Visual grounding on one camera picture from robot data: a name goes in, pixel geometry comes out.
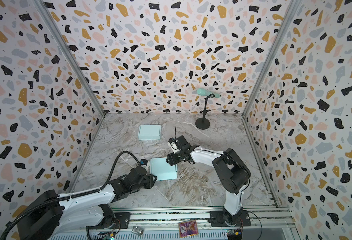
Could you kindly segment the mint paper box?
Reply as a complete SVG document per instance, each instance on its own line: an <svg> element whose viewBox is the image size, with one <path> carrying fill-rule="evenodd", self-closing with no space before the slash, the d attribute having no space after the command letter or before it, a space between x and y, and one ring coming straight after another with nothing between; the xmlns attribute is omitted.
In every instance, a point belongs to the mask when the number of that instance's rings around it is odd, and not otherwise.
<svg viewBox="0 0 352 240"><path fill-rule="evenodd" d="M140 141L160 140L161 132L161 125L140 125L138 138Z"/></svg>
<svg viewBox="0 0 352 240"><path fill-rule="evenodd" d="M171 166L167 163L167 158L151 159L150 172L157 176L157 181L177 179L177 165Z"/></svg>

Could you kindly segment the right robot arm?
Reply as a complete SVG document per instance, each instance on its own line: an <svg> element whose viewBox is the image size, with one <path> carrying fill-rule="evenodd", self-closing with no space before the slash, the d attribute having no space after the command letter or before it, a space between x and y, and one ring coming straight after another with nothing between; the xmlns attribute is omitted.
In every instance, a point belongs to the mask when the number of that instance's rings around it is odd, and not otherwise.
<svg viewBox="0 0 352 240"><path fill-rule="evenodd" d="M172 153L167 155L170 166L181 162L205 164L215 169L220 183L226 190L224 212L235 216L242 210L243 192L250 185L251 172L235 150L225 151L205 149L199 145L191 145L184 136L170 138L168 141Z"/></svg>

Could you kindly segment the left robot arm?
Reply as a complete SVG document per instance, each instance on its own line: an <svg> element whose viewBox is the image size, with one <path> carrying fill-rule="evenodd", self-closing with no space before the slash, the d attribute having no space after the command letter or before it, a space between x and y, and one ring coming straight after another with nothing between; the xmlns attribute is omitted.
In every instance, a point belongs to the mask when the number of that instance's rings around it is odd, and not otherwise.
<svg viewBox="0 0 352 240"><path fill-rule="evenodd" d="M21 240L48 240L53 235L82 227L126 229L130 214L114 213L110 204L141 189L151 189L157 179L138 166L105 186L87 191L70 194L47 191L9 222L0 238L5 240L14 227L18 229Z"/></svg>

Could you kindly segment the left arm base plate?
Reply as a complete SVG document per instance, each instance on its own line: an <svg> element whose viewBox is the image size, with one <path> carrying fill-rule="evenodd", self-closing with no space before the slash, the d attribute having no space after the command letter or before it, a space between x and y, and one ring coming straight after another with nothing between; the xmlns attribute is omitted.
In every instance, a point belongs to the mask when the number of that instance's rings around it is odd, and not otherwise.
<svg viewBox="0 0 352 240"><path fill-rule="evenodd" d="M103 229L127 229L131 219L130 212L118 212L104 217Z"/></svg>

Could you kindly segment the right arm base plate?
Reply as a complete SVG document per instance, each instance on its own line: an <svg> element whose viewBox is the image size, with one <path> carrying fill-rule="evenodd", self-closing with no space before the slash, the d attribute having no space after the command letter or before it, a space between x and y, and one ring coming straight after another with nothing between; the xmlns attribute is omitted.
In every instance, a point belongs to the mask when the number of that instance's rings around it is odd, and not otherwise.
<svg viewBox="0 0 352 240"><path fill-rule="evenodd" d="M209 212L209 218L207 220L212 227L250 227L251 221L249 218L249 212L246 210L240 210L237 214L231 215L225 209L221 211Z"/></svg>

